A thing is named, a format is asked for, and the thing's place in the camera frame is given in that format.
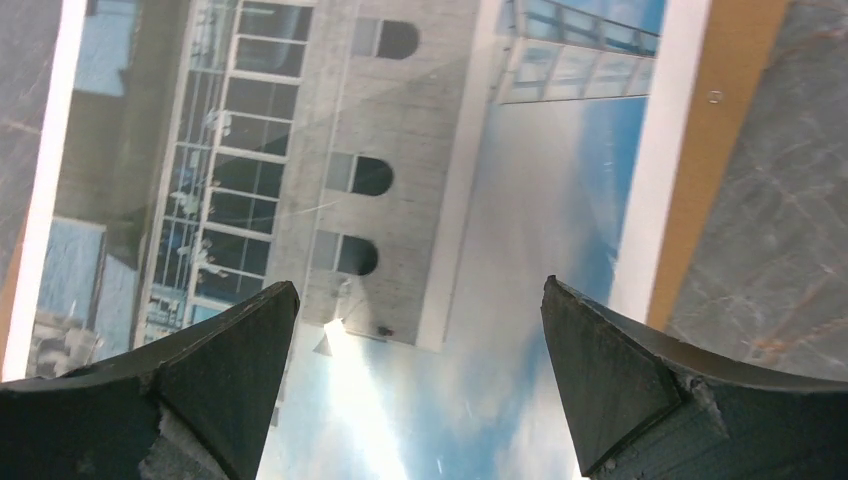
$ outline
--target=white edge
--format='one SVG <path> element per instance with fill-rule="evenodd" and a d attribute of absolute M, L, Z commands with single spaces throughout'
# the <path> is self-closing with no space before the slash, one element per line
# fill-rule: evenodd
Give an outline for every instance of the white edge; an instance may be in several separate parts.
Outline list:
<path fill-rule="evenodd" d="M 646 323 L 711 0 L 668 0 L 609 306 Z"/>
<path fill-rule="evenodd" d="M 430 257 L 430 272 L 415 346 L 434 352 L 441 351 L 447 333 L 474 171 L 488 112 L 492 49 L 497 43 L 495 26 L 501 4 L 500 0 L 480 0 L 479 3 L 471 58 Z"/>
<path fill-rule="evenodd" d="M 41 142 L 38 148 L 38 163 L 32 188 L 32 203 L 26 221 L 20 273 L 15 288 L 9 338 L 3 358 L 2 380 L 18 380 L 26 375 L 32 328 L 35 321 L 38 291 L 44 258 L 47 254 L 47 239 L 56 202 L 56 188 L 62 164 L 71 94 L 79 57 L 82 29 L 85 23 L 86 0 L 64 0 L 53 52 L 53 67 L 50 73 L 50 90 Z"/>

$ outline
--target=screw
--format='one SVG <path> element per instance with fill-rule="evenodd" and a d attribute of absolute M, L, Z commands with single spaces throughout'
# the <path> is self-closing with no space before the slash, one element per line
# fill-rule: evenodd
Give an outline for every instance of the screw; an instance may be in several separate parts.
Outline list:
<path fill-rule="evenodd" d="M 722 100 L 724 100 L 724 93 L 719 90 L 712 90 L 707 94 L 707 101 L 712 104 L 720 103 Z"/>

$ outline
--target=gray floor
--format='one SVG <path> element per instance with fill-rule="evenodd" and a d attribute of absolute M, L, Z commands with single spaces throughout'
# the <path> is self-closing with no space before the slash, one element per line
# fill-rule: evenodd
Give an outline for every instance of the gray floor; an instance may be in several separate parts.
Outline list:
<path fill-rule="evenodd" d="M 672 335 L 757 365 L 848 380 L 847 34 L 848 0 L 790 8 Z"/>
<path fill-rule="evenodd" d="M 32 194 L 61 5 L 0 2 L 0 282 Z"/>

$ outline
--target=reflective surface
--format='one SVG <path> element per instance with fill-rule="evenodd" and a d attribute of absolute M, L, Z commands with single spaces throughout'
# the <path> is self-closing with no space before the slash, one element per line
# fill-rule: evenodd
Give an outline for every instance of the reflective surface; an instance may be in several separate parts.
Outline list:
<path fill-rule="evenodd" d="M 542 285 L 606 300 L 664 5 L 565 3 L 96 2 L 28 373 L 292 280 L 260 478 L 568 478 Z"/>

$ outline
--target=bright light streak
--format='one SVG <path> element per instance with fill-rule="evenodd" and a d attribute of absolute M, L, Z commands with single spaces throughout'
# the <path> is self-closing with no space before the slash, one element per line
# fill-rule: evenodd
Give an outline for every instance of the bright light streak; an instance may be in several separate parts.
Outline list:
<path fill-rule="evenodd" d="M 406 480 L 397 441 L 361 352 L 341 320 L 324 325 L 324 331 L 333 352 L 330 392 L 334 408 L 362 440 L 365 459 L 378 478 Z"/>

